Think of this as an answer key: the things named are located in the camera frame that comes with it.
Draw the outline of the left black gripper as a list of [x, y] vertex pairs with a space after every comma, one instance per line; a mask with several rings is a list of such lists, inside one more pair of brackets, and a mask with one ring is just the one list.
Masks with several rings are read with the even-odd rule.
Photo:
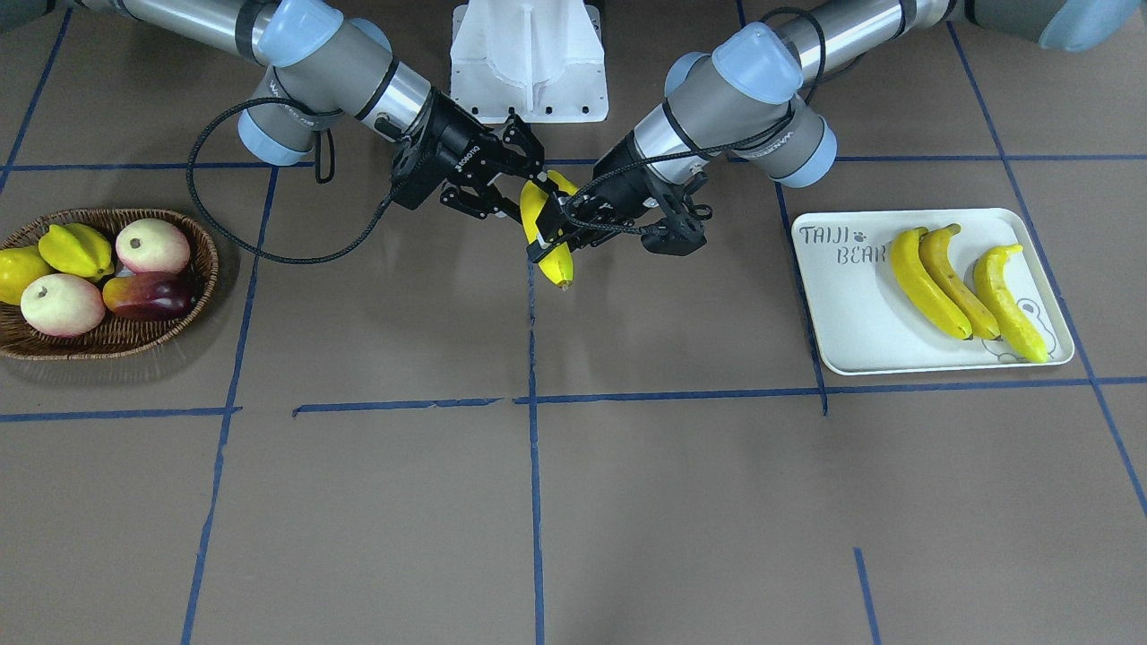
[[[654, 224], [654, 232], [640, 234], [643, 249], [674, 256], [695, 252], [707, 244], [703, 222], [711, 218], [711, 208], [693, 200], [693, 194], [708, 181], [707, 173], [701, 171], [688, 178], [687, 184], [674, 185], [642, 165], [603, 180], [590, 189], [587, 197], [549, 195], [539, 217], [539, 232], [551, 244], [565, 244], [569, 252], [578, 252], [586, 246], [604, 244], [610, 238], [626, 234], [629, 226], [651, 209], [646, 203], [653, 199], [664, 215]], [[537, 244], [526, 246], [528, 261], [533, 264], [546, 254]]]

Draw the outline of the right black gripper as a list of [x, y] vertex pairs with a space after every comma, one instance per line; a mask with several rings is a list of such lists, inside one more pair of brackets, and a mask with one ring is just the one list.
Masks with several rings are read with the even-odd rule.
[[440, 90], [431, 90], [391, 168], [391, 201], [414, 210], [440, 189], [443, 205], [477, 219], [521, 223], [520, 205], [491, 185], [500, 176], [531, 180], [545, 147], [516, 112], [491, 130]]

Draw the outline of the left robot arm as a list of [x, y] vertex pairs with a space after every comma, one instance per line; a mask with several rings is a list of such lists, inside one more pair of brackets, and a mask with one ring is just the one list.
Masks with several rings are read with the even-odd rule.
[[561, 250], [635, 236], [655, 254], [705, 244], [710, 207], [696, 203], [704, 169], [724, 151], [787, 187], [806, 187], [836, 160], [836, 135], [811, 108], [816, 90], [865, 53], [946, 21], [1009, 34], [1043, 48], [1093, 48], [1138, 9], [1136, 1], [827, 1], [780, 7], [709, 53], [684, 55], [664, 98], [578, 189], [552, 189], [526, 254], [540, 264]]

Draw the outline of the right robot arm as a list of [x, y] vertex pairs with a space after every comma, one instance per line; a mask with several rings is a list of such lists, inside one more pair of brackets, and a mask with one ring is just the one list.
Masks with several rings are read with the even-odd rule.
[[263, 162], [291, 165], [311, 135], [349, 116], [397, 146], [395, 203], [414, 210], [439, 194], [475, 218], [520, 219], [496, 188], [501, 174], [536, 178], [543, 146], [517, 116], [504, 131], [431, 85], [365, 20], [323, 1], [86, 1], [89, 11], [159, 26], [265, 69], [240, 118], [242, 142]]

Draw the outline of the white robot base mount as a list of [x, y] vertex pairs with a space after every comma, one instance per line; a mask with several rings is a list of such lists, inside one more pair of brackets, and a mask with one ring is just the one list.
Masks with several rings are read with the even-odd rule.
[[483, 124], [598, 123], [609, 98], [590, 1], [467, 1], [453, 11], [448, 94]]

